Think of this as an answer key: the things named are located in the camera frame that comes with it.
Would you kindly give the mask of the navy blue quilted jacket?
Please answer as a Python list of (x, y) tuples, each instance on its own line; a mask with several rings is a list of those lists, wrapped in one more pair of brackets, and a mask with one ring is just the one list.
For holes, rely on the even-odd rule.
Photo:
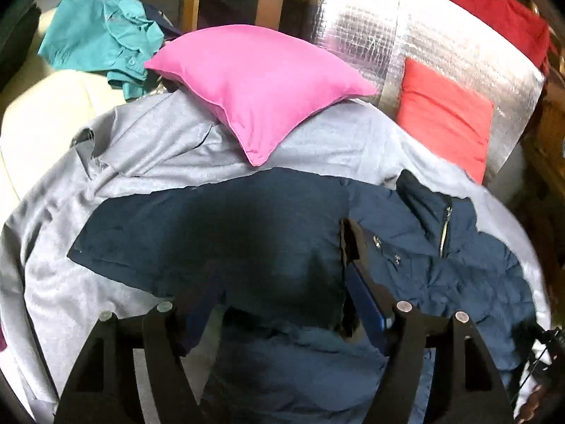
[(106, 200), (69, 258), (156, 297), (217, 277), (218, 356), (201, 405), (218, 423), (359, 423), (387, 360), (358, 327), (340, 223), (367, 237), (370, 274), (422, 312), (464, 310), (507, 387), (526, 357), (533, 293), (517, 257), (477, 228), (467, 198), (409, 171), (394, 189), (274, 169), (196, 188)]

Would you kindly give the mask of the grey bed sheet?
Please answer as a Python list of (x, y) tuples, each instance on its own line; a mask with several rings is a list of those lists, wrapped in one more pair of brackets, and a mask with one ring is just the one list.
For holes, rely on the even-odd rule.
[(79, 134), (20, 202), (1, 233), (1, 324), (32, 397), (58, 406), (73, 363), (103, 311), (137, 316), (159, 298), (100, 276), (69, 258), (78, 234), (109, 199), (196, 188), (274, 169), (351, 179), (394, 189), (409, 171), (435, 193), (469, 199), (477, 228), (517, 257), (533, 293), (535, 320), (525, 329), (526, 357), (512, 405), (525, 402), (534, 352), (530, 329), (550, 324), (534, 247), (516, 218), (458, 166), (434, 155), (380, 110), (343, 101), (293, 130), (264, 166), (244, 158), (228, 128), (186, 91), (115, 108)]

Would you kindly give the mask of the red cushion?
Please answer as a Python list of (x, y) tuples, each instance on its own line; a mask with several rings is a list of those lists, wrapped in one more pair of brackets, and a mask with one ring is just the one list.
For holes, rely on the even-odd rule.
[(484, 181), (494, 104), (436, 70), (405, 59), (397, 124), (433, 154)]

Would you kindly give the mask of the cream leather sofa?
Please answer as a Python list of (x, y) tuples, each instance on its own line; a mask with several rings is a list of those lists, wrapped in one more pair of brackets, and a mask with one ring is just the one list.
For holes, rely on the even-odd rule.
[(104, 75), (55, 70), (38, 55), (55, 9), (40, 16), (28, 58), (1, 94), (3, 219), (65, 154), (78, 132), (128, 102)]

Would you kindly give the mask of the pink pillow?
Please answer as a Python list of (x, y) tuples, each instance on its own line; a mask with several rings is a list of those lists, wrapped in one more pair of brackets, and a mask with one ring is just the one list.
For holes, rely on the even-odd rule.
[(202, 99), (238, 139), (252, 166), (263, 165), (310, 116), (338, 101), (376, 92), (336, 55), (253, 25), (187, 33), (168, 42), (144, 66)]

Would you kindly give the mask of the teal shirt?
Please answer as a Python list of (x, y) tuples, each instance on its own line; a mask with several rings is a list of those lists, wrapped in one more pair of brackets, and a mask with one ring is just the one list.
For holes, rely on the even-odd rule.
[(38, 55), (55, 70), (104, 75), (130, 101), (155, 87), (144, 64), (164, 41), (139, 0), (60, 0)]

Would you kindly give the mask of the red blanket on railing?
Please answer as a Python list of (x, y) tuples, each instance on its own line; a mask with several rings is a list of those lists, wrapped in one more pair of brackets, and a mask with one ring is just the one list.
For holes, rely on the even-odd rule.
[(517, 0), (449, 0), (481, 19), (524, 54), (543, 74), (549, 73), (548, 23)]

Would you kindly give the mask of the silver foil insulation panel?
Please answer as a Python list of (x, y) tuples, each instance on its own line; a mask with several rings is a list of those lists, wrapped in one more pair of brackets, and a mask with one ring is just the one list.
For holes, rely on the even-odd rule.
[(519, 142), (545, 82), (507, 39), (449, 0), (310, 0), (304, 31), (371, 81), (373, 104), (391, 118), (406, 58), (490, 99), (487, 183)]

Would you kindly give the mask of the wooden base cabinet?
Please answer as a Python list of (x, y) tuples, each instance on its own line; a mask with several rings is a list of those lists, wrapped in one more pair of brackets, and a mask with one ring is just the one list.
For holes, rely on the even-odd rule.
[(301, 37), (309, 0), (183, 0), (184, 33), (234, 24), (256, 25)]

